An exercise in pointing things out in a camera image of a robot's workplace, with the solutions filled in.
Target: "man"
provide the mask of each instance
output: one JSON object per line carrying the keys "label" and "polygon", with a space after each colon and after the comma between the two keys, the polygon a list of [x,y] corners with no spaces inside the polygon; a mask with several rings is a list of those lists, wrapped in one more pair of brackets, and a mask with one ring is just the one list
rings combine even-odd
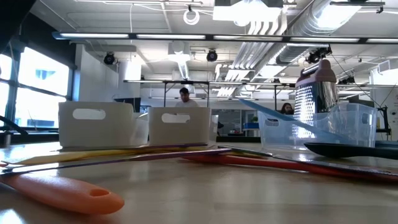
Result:
{"label": "man", "polygon": [[181,101],[178,102],[175,107],[199,107],[198,103],[189,98],[189,91],[183,87],[180,90]]}

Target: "security camera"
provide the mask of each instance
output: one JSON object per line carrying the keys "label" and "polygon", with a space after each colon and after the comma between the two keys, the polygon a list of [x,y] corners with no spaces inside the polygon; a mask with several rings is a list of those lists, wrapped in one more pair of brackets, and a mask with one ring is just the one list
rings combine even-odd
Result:
{"label": "security camera", "polygon": [[116,61],[116,59],[114,58],[113,52],[106,53],[106,56],[104,58],[104,63],[106,65],[113,65],[115,63],[115,61]]}
{"label": "security camera", "polygon": [[216,50],[209,50],[206,57],[208,62],[215,62],[217,61],[217,53]]}

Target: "storage bin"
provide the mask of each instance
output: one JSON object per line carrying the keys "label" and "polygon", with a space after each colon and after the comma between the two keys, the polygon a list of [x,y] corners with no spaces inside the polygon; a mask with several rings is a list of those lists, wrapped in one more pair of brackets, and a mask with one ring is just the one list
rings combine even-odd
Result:
{"label": "storage bin", "polygon": [[297,149],[305,149],[305,142],[374,147],[376,115],[375,108],[356,103],[339,103],[330,113],[315,114],[312,120],[304,121],[319,130],[314,133],[298,126],[300,117],[297,115],[290,116],[297,121],[283,121],[259,112],[261,144],[263,148],[293,146]]}
{"label": "storage bin", "polygon": [[127,103],[69,101],[59,103],[58,115],[63,147],[136,146],[147,142],[147,121],[134,118]]}
{"label": "storage bin", "polygon": [[210,108],[148,108],[149,144],[208,143]]}
{"label": "storage bin", "polygon": [[214,146],[217,142],[218,115],[211,115],[208,145]]}

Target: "person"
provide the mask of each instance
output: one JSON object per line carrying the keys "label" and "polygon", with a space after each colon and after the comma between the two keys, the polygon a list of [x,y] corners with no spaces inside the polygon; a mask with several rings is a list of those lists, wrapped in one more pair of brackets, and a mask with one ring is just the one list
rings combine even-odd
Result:
{"label": "person", "polygon": [[175,107],[199,107],[198,103],[189,98],[189,91],[183,87],[180,90],[181,101]]}
{"label": "person", "polygon": [[294,114],[294,110],[292,108],[292,105],[290,103],[284,103],[280,113],[281,114],[286,114],[286,115],[293,115]]}

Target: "countertop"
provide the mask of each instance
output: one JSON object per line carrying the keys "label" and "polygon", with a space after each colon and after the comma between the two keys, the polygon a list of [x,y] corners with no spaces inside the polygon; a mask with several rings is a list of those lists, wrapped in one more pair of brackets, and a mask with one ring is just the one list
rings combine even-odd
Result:
{"label": "countertop", "polygon": [[[250,149],[260,144],[230,143]],[[59,143],[0,149],[0,159],[45,154]],[[308,151],[273,149],[317,158]],[[397,168],[374,158],[355,164]],[[0,186],[0,223],[397,223],[398,188],[266,167],[199,164],[183,159],[48,170],[117,193],[125,206],[111,215],[80,215],[42,205]]]}

